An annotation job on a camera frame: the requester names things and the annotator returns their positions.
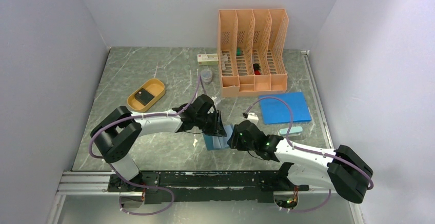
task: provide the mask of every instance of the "robotic arm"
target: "robotic arm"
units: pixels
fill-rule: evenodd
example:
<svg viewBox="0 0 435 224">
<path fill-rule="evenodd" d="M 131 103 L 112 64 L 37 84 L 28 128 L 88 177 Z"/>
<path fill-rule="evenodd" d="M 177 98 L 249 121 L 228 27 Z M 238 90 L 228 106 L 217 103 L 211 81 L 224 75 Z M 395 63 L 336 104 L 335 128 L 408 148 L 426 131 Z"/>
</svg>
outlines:
<svg viewBox="0 0 435 224">
<path fill-rule="evenodd" d="M 103 159 L 111 164 L 118 174 L 130 182 L 143 184 L 141 171 L 128 155 L 128 151 L 139 136 L 159 132 L 184 132 L 193 127 L 198 127 L 206 135 L 227 136 L 221 114 L 216 110 L 210 97 L 204 94 L 199 96 L 183 113 L 176 115 L 185 106 L 186 104 L 159 112 L 159 116 L 152 116 L 154 113 L 130 112 L 126 107 L 118 107 L 94 128 L 91 136 L 116 120 L 129 116 L 141 116 L 141 118 L 126 120 L 118 126 L 105 130 L 95 139 L 95 144 Z M 372 177 L 371 168 L 349 147 L 340 146 L 334 150 L 293 144 L 299 148 L 317 151 L 319 155 L 294 149 L 281 136 L 265 135 L 248 120 L 234 125 L 233 133 L 228 141 L 232 149 L 253 151 L 264 160 L 282 162 L 279 172 L 284 173 L 284 180 L 280 179 L 278 183 L 284 189 L 311 185 L 335 190 L 351 202 L 361 203 L 363 201 L 369 185 L 368 179 L 352 167 L 324 156 L 324 153 L 328 153 L 341 157 Z"/>
</svg>

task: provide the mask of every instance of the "black cable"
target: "black cable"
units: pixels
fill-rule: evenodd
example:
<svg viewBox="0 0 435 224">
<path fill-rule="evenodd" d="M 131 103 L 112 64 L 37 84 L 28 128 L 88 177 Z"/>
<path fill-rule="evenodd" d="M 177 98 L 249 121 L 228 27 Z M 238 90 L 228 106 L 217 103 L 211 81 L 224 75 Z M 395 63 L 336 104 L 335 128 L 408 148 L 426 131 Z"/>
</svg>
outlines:
<svg viewBox="0 0 435 224">
<path fill-rule="evenodd" d="M 192 133 L 192 132 L 187 132 L 187 131 L 184 131 L 185 133 L 191 133 L 191 134 L 202 134 L 202 132 L 201 133 Z"/>
<path fill-rule="evenodd" d="M 257 158 L 258 160 L 264 161 L 264 159 L 262 159 L 262 158 L 259 158 L 259 157 L 256 157 L 256 156 L 253 156 L 249 151 L 247 151 L 247 152 L 248 152 L 248 154 L 249 154 L 250 156 L 252 156 L 253 158 Z"/>
</svg>

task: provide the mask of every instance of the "yellow tray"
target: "yellow tray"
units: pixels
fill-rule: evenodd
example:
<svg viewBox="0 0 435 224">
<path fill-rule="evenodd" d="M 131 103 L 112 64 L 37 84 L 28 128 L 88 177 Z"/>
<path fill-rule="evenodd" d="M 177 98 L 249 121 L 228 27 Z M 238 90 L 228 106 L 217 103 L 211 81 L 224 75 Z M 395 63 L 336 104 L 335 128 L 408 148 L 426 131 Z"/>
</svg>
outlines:
<svg viewBox="0 0 435 224">
<path fill-rule="evenodd" d="M 154 98 L 147 103 L 147 105 L 141 104 L 139 101 L 136 100 L 134 95 L 140 91 L 141 89 L 147 90 L 151 95 L 154 96 Z M 128 106 L 131 107 L 136 112 L 145 112 L 151 106 L 155 104 L 163 95 L 165 95 L 166 89 L 165 84 L 161 82 L 158 79 L 149 79 L 147 82 L 145 82 L 141 87 L 139 87 L 135 92 L 133 92 L 127 99 Z"/>
</svg>

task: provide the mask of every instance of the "tabletop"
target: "tabletop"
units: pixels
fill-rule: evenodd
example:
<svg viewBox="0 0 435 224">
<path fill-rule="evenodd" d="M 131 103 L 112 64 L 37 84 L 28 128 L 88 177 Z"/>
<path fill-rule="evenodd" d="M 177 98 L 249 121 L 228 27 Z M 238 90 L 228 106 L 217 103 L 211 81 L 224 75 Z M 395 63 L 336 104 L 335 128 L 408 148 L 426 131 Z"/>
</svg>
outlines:
<svg viewBox="0 0 435 224">
<path fill-rule="evenodd" d="M 165 84 L 166 94 L 147 112 L 166 111 L 189 102 L 197 75 L 204 68 L 213 72 L 212 83 L 205 85 L 207 94 L 220 97 L 218 66 L 198 66 L 196 56 L 205 53 L 216 53 L 216 48 L 112 47 L 72 170 L 110 171 L 105 162 L 89 156 L 90 132 L 116 107 L 127 106 L 127 97 L 151 78 Z M 294 124 L 301 126 L 303 132 L 292 140 L 329 148 L 331 142 L 307 62 L 297 50 L 284 50 L 283 62 L 288 73 L 287 92 L 303 92 L 312 119 L 309 123 Z M 224 125 L 242 122 L 242 113 L 258 99 L 255 96 L 220 98 L 222 101 L 217 108 L 222 112 Z M 263 124 L 259 104 L 251 112 L 258 115 L 258 128 L 265 134 L 277 134 L 279 129 L 288 127 L 287 124 Z M 141 136 L 129 153 L 141 170 L 277 170 L 281 166 L 278 162 L 253 158 L 245 151 L 207 151 L 201 134 L 184 132 Z"/>
</svg>

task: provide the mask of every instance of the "small cardboard box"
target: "small cardboard box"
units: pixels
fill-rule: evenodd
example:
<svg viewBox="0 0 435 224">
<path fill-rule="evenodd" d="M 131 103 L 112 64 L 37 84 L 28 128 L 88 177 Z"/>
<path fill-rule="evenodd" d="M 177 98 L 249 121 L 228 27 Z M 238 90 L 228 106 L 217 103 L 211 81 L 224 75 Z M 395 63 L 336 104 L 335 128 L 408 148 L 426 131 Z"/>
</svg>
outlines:
<svg viewBox="0 0 435 224">
<path fill-rule="evenodd" d="M 219 59 L 217 54 L 199 54 L 199 65 L 218 65 Z"/>
</svg>

